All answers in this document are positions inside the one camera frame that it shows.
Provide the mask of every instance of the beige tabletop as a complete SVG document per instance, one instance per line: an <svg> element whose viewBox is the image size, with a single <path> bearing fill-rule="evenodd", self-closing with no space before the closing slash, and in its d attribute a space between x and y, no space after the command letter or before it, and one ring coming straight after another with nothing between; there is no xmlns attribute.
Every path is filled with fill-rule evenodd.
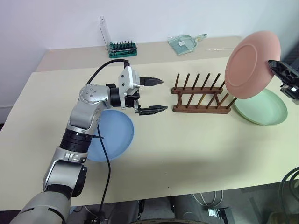
<svg viewBox="0 0 299 224"><path fill-rule="evenodd" d="M191 85L199 72L201 85L210 72L209 85L220 72L220 85L227 60L132 64L141 76L164 80L164 84L140 88L141 106L166 105L169 109L150 116L138 116L132 108L123 111L132 119L135 135L127 151L111 161L106 203L278 182L298 165L298 106L280 92L276 78L267 88L288 108L287 119L279 125L255 125L234 109L229 114L172 112L177 96L171 95L170 89L177 73L181 74L179 85L190 73ZM42 191L44 173L61 141L79 90L95 70L54 70L30 76L0 132L0 210L21 209ZM121 71L122 66L107 67L94 82L117 83ZM107 164L87 161L85 165L85 187L71 200L72 205L96 204L102 197Z"/></svg>

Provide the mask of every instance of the green plate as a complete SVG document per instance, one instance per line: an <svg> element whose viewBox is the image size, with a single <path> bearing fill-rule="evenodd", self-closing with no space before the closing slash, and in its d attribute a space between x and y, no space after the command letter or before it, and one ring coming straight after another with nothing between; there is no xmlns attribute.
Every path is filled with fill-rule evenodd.
<svg viewBox="0 0 299 224"><path fill-rule="evenodd" d="M237 99L235 107L244 118L259 125L280 124L288 115L284 102L267 89L249 99Z"/></svg>

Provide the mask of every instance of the pink plate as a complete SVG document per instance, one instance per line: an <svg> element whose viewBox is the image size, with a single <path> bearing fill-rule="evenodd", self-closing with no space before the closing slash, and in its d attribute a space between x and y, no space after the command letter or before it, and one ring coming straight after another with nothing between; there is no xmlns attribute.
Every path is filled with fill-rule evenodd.
<svg viewBox="0 0 299 224"><path fill-rule="evenodd" d="M271 31L247 36L234 49L225 69L225 85L234 97L247 99L261 92L273 78L268 60L280 60L280 43Z"/></svg>

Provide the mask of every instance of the wooden dish rack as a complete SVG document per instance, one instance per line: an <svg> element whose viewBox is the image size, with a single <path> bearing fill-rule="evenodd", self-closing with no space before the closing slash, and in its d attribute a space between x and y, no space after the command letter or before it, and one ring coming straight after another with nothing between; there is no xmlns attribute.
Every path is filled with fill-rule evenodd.
<svg viewBox="0 0 299 224"><path fill-rule="evenodd" d="M222 103L229 96L229 94L227 93L221 101L218 98L218 95L222 93L223 86L224 86L224 82L223 82L220 87L214 87L220 76L220 73L218 73L216 79L214 80L213 84L210 87L205 87L206 82L208 81L210 75L211 75L210 73L207 75L201 87L195 87L200 74L197 74L192 87L186 87L190 76L190 74L188 73L184 86L177 87L178 79L179 79L179 74L178 74L176 83L174 87L171 89L172 94L178 95L178 102L176 105L173 106L172 111L180 112L180 113L223 113L223 114L229 113L231 110L230 109L231 105L237 100L237 98L235 97L227 106L222 106ZM182 96L184 94L191 94L188 103L186 105L184 105L182 102ZM199 99L197 105L190 105L194 95L196 94L200 94L202 96ZM206 95L213 95L213 97L207 105L200 105ZM211 103L214 100L216 100L216 104L217 104L216 106L211 105Z"/></svg>

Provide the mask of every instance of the blue plate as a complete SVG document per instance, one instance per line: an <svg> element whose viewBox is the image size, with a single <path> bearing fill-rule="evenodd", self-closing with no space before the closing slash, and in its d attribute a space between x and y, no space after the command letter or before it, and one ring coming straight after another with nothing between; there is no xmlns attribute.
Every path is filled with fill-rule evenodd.
<svg viewBox="0 0 299 224"><path fill-rule="evenodd" d="M109 160L122 155L132 142L134 126L131 119L123 112L104 110L100 117L100 133ZM88 159L96 162L106 161L103 147L98 138L92 139L88 148Z"/></svg>

